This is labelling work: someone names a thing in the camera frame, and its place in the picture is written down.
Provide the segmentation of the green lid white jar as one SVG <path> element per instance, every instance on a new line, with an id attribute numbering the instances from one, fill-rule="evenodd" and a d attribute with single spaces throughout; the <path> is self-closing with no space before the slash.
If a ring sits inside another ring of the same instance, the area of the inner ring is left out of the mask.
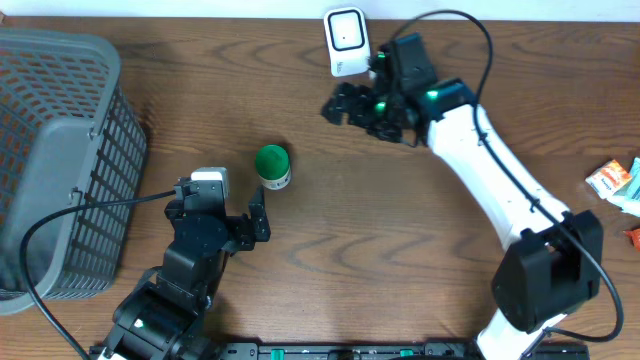
<path id="1" fill-rule="evenodd" d="M 255 157 L 255 168 L 262 185 L 280 190 L 291 180 L 291 163 L 287 151 L 275 144 L 262 147 Z"/>

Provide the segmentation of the orange tissue pack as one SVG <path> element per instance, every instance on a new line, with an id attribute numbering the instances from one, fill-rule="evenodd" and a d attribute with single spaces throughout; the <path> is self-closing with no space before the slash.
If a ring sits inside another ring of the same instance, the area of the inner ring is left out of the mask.
<path id="1" fill-rule="evenodd" d="M 589 175 L 585 182 L 601 199 L 608 199 L 631 179 L 631 174 L 617 160 L 610 160 Z"/>

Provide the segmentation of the teal wet wipes pack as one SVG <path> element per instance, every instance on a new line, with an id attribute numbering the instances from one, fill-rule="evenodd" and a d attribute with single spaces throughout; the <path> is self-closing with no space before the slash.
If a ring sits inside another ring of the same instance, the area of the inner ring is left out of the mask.
<path id="1" fill-rule="evenodd" d="M 618 206 L 623 213 L 638 217 L 640 212 L 640 160 L 636 157 L 630 169 L 631 181 L 608 198 L 608 201 Z"/>

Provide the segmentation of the red snack package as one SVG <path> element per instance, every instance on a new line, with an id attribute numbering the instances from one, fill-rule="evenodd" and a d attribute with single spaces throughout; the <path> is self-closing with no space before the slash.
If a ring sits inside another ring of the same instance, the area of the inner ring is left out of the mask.
<path id="1" fill-rule="evenodd" d="M 624 234 L 629 238 L 637 251 L 640 251 L 640 229 L 625 230 Z"/>

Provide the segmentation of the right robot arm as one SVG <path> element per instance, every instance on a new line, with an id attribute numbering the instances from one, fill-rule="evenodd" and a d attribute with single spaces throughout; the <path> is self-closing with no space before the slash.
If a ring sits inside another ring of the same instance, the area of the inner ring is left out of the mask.
<path id="1" fill-rule="evenodd" d="M 321 114 L 380 140 L 412 129 L 459 177 L 485 212 L 505 252 L 492 281 L 497 310 L 474 341 L 480 359 L 523 359 L 608 282 L 603 229 L 590 211 L 574 214 L 520 163 L 461 80 L 408 93 L 379 79 L 338 85 Z"/>

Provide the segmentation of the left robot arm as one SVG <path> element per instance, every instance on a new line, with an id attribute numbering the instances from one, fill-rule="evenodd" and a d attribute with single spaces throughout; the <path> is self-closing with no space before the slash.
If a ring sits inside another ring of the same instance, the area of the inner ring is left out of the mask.
<path id="1" fill-rule="evenodd" d="M 267 242 L 271 231 L 264 188 L 248 203 L 249 212 L 229 216 L 224 182 L 183 178 L 164 213 L 174 240 L 163 263 L 148 269 L 117 307 L 103 343 L 92 359 L 217 359 L 221 347 L 202 334 L 228 259 Z"/>

